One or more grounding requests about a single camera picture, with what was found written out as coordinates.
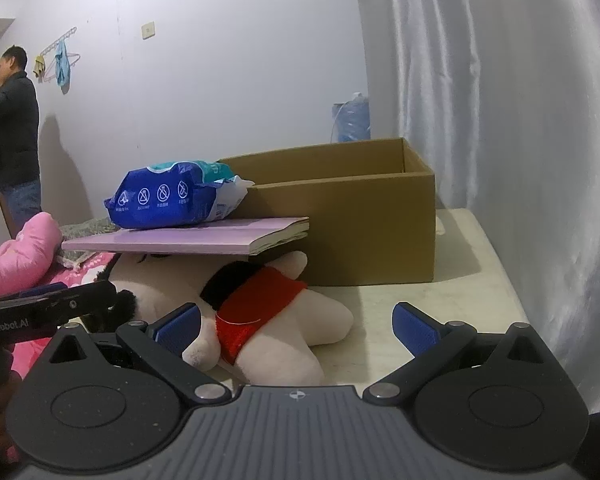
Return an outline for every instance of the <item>purple book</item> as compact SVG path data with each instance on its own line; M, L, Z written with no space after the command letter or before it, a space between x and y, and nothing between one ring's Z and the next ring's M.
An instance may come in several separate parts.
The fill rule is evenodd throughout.
M69 251L150 254L240 254L253 256L307 236L308 218L221 220L193 227L115 233L67 240Z

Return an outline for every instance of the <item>wall switch plate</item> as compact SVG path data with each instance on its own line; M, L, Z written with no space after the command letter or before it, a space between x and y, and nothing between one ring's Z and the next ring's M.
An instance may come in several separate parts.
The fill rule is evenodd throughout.
M152 36L155 36L155 23L145 23L142 26L142 39L146 40L147 38L150 38Z

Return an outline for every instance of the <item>white table surface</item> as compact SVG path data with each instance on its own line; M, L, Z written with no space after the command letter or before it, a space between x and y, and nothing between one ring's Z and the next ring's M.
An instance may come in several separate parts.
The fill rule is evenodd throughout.
M361 394L413 358L391 326L392 311L401 301L439 322L459 319L480 332L506 332L511 323L526 321L497 254L469 210L438 211L434 274L432 283L314 287L350 308L355 320L343 341L313 348L326 384L353 384ZM211 374L229 387L236 385L219 367Z

